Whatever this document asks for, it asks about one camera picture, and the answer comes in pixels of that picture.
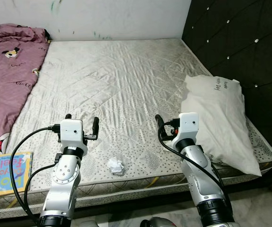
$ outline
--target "mattress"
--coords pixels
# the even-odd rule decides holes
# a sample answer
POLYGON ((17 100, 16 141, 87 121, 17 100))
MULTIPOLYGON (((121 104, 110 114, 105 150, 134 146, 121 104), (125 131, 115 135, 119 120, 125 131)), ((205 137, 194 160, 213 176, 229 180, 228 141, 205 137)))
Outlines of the mattress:
MULTIPOLYGON (((85 133, 97 116, 99 138, 88 142, 82 159, 76 207, 187 191, 179 157, 164 152, 157 139, 155 115, 177 117, 185 76, 200 74, 211 76, 180 39, 51 42, 38 82, 13 125, 7 153, 30 132, 59 123, 68 113, 83 120, 85 133), (109 172, 111 157, 122 160, 123 176, 109 172)), ((272 148, 249 120, 247 126, 264 174, 272 167, 272 148)), ((41 132, 23 144, 20 151, 34 154, 32 172, 53 163, 57 139, 41 132)), ((256 178, 229 166, 217 169, 226 185, 256 178)), ((50 173, 42 171, 31 182, 28 200, 34 213, 41 211, 50 173)), ((0 218, 26 215, 18 204, 7 208, 14 199, 0 197, 0 218)))

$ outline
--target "wall stain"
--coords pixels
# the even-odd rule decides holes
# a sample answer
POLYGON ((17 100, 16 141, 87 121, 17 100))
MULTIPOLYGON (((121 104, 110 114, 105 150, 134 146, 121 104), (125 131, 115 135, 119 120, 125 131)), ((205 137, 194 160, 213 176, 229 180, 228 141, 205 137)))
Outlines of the wall stain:
POLYGON ((54 3, 55 3, 55 1, 52 2, 52 5, 51 5, 51 12, 53 11, 54 3))
POLYGON ((94 37, 97 37, 98 39, 102 40, 113 40, 113 38, 110 35, 107 36, 101 36, 101 34, 96 34, 96 31, 94 31, 94 37))
POLYGON ((59 13, 59 8, 63 0, 59 0, 58 6, 57 6, 57 13, 59 13))
POLYGON ((17 8, 16 4, 15 4, 15 0, 12 0, 12 3, 14 5, 15 8, 17 8))

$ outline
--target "book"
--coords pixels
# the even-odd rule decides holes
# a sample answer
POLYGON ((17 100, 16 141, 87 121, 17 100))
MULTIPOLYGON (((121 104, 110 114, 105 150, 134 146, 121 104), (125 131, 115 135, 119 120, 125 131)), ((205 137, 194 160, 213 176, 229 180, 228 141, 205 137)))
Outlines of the book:
MULTIPOLYGON (((9 175, 11 154, 0 155, 0 195, 14 193, 9 175)), ((13 172, 18 192, 23 192, 31 173, 32 152, 17 153, 13 160, 13 172)))

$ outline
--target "white pillowcase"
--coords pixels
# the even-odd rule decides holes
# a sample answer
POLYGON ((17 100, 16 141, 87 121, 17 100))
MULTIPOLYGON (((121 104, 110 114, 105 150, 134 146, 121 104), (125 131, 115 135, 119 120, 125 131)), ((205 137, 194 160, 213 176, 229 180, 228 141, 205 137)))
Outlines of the white pillowcase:
POLYGON ((186 76, 181 112, 199 114, 197 144, 214 163, 261 176, 246 126, 240 83, 222 77, 186 76))

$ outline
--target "black tufted headboard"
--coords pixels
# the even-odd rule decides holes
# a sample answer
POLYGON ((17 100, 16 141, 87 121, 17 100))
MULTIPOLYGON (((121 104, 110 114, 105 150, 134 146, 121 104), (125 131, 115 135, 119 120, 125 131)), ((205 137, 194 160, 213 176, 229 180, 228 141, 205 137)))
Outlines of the black tufted headboard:
POLYGON ((272 145, 272 0, 192 0, 182 39, 214 76, 240 81, 272 145))

